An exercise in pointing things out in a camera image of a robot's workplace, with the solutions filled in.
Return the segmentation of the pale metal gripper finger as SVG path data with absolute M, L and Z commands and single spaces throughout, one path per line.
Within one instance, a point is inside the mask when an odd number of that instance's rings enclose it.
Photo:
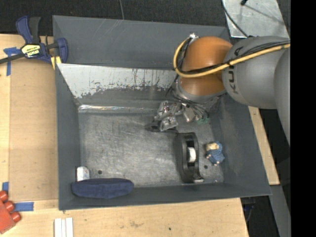
M 154 117 L 154 120 L 163 120 L 164 118 L 171 117 L 175 115 L 176 104 L 169 101 L 161 102 L 157 114 Z
M 178 122 L 176 118 L 155 119 L 145 125 L 145 129 L 150 132 L 177 132 Z

